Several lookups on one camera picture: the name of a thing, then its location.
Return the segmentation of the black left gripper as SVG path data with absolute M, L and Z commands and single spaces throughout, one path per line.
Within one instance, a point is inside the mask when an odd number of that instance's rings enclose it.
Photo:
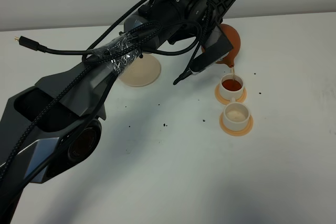
M 181 18 L 198 22 L 205 33 L 203 43 L 216 43 L 221 36 L 217 24 L 236 0 L 174 0 Z

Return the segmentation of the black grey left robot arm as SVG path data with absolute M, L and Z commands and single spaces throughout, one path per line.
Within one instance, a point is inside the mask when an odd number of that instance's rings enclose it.
M 81 56 L 72 69 L 45 76 L 8 99 L 1 118 L 1 223 L 10 223 L 24 188 L 44 183 L 89 157 L 106 118 L 104 102 L 117 78 L 145 53 L 191 51 L 182 81 L 233 50 L 221 30 L 236 0 L 140 0 L 118 19 L 119 36 L 86 50 L 55 50 L 21 36 L 18 43 L 52 55 Z

